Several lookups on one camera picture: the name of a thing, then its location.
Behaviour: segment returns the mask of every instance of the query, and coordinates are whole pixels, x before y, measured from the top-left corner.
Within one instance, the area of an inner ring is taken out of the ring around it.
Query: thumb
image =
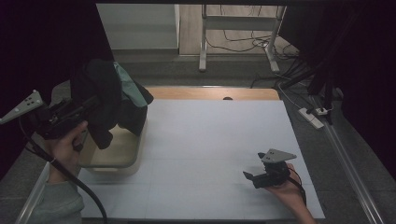
[[[84,131],[88,126],[88,122],[86,120],[82,121],[76,128],[72,129],[69,133],[67,133],[63,140],[65,142],[72,142],[82,131]]]

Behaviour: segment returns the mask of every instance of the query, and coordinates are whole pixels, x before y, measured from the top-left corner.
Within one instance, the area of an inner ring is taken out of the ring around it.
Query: white metal stand
[[[273,48],[282,22],[285,7],[279,6],[275,18],[269,17],[236,17],[236,16],[208,16],[206,5],[202,6],[202,40],[199,60],[199,70],[206,70],[206,30],[245,30],[245,31],[272,31],[269,44],[265,48],[271,70],[279,73]]]

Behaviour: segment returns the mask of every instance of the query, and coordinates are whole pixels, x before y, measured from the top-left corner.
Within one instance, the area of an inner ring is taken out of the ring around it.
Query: plastic bin
[[[105,149],[99,149],[87,133],[78,159],[79,166],[97,174],[133,175],[140,166],[147,123],[139,137],[119,126],[111,129],[113,140]]]

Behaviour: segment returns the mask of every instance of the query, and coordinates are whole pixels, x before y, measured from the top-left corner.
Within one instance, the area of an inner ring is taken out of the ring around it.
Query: gray sleeve
[[[46,184],[43,197],[30,215],[33,223],[81,223],[80,211],[84,208],[77,187],[70,182]]]

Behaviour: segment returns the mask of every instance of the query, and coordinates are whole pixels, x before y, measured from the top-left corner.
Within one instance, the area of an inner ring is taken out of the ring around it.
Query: white tabletop
[[[282,101],[155,100],[140,169],[134,175],[79,179],[101,200],[107,216],[161,220],[274,220],[292,214],[243,171],[263,173],[258,152],[275,148],[297,155],[290,161],[303,180],[308,209],[324,218]],[[83,217],[101,217],[83,191]]]

